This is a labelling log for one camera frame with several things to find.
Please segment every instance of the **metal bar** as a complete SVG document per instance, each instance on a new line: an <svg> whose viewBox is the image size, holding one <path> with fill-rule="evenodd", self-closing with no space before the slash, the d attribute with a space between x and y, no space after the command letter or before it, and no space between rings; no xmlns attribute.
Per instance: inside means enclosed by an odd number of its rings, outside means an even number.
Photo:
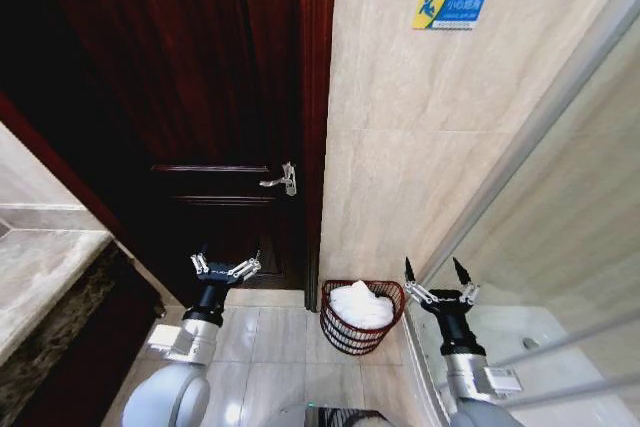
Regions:
<svg viewBox="0 0 640 427"><path fill-rule="evenodd" d="M427 285L562 115L640 13L640 0L609 0L471 201L420 271Z"/></svg>
<svg viewBox="0 0 640 427"><path fill-rule="evenodd" d="M502 402L500 405L509 410L517 410L525 407L532 408L547 404L555 404L558 402L566 402L568 400L579 399L582 397L595 397L597 395L610 394L620 389L637 386L640 386L640 372L609 380L597 380L588 384L555 390L553 392L525 397L522 399L512 399Z"/></svg>
<svg viewBox="0 0 640 427"><path fill-rule="evenodd" d="M566 335L565 337L562 337L560 339L547 342L546 344L542 344L540 347L537 347L536 349L528 350L527 352L516 354L507 359L492 363L491 366L505 367L508 365L517 364L519 362L528 361L535 357L539 357L541 355L547 355L557 350L561 350L566 347L571 347L573 344L576 344L577 342L590 339L597 335L604 334L605 332L617 329L618 327L622 327L624 325L631 324L633 322L637 322L639 320L640 320L640 309L636 309L629 312L628 314L623 314L620 317L617 317L613 320L606 320L604 322L600 322L599 324L593 325L591 327L587 327L585 329L579 330L578 332L575 332L573 334Z"/></svg>

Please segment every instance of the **door lever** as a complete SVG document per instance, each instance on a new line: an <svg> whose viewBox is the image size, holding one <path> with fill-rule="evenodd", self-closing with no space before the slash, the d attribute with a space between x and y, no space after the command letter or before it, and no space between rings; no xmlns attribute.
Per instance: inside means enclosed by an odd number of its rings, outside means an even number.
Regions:
<svg viewBox="0 0 640 427"><path fill-rule="evenodd" d="M275 180L261 180L261 187L275 187L278 184L284 184L286 188L287 195L293 197L298 192L296 186L296 169L291 162L287 162L282 166L282 170L284 170L284 177Z"/></svg>

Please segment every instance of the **floor tile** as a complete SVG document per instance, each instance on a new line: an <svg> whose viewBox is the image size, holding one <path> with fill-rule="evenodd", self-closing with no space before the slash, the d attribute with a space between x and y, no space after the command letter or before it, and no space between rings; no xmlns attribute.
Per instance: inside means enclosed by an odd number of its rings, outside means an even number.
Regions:
<svg viewBox="0 0 640 427"><path fill-rule="evenodd" d="M398 419L412 427L425 425L403 366L362 365L361 368L367 409L378 410L389 420Z"/></svg>
<svg viewBox="0 0 640 427"><path fill-rule="evenodd" d="M225 309L224 322L216 339L213 360L251 360L258 324L257 307L229 307Z"/></svg>
<svg viewBox="0 0 640 427"><path fill-rule="evenodd" d="M242 427L262 427L282 409L304 403L304 364L251 364Z"/></svg>
<svg viewBox="0 0 640 427"><path fill-rule="evenodd" d="M306 359L304 309L261 308L253 362L301 362Z"/></svg>
<svg viewBox="0 0 640 427"><path fill-rule="evenodd" d="M102 427L120 427L122 425L122 411L127 400L129 400L129 396L142 381L151 377L155 371L165 365L169 365L169 362L163 360L136 360L102 421Z"/></svg>
<svg viewBox="0 0 640 427"><path fill-rule="evenodd" d="M203 426L236 427L240 423L242 402L247 389L249 364L213 362L207 372L211 397Z"/></svg>
<svg viewBox="0 0 640 427"><path fill-rule="evenodd" d="M325 337L320 327L320 314L307 312L307 363L357 364L357 356L347 355L336 349Z"/></svg>
<svg viewBox="0 0 640 427"><path fill-rule="evenodd" d="M402 349L405 344L406 338L402 324L398 322L373 352L360 356L360 363L362 365L402 365Z"/></svg>
<svg viewBox="0 0 640 427"><path fill-rule="evenodd" d="M305 402L329 407L364 409L359 365L307 364Z"/></svg>
<svg viewBox="0 0 640 427"><path fill-rule="evenodd" d="M227 306L242 307L304 307L303 290L232 289Z"/></svg>

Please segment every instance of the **yellow and blue sign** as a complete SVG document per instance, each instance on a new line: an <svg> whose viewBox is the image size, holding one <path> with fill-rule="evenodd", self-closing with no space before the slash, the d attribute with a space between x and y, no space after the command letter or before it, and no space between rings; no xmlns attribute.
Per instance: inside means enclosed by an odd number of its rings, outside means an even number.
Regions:
<svg viewBox="0 0 640 427"><path fill-rule="evenodd" d="M484 0L419 0L414 29L470 30L478 21Z"/></svg>

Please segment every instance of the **wicker basket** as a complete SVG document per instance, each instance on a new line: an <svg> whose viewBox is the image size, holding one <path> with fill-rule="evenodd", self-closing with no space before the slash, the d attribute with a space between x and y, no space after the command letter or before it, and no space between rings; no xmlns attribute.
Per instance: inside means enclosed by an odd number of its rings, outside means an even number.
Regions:
<svg viewBox="0 0 640 427"><path fill-rule="evenodd" d="M368 281L364 283L376 296L384 296L393 303L393 320L381 329L359 329L342 320L331 308L330 293L337 287L353 284L353 280L327 280L322 286L322 308L320 326L327 340L341 352L349 355L364 355L372 352L387 332L400 320L404 311L404 291L396 282Z"/></svg>

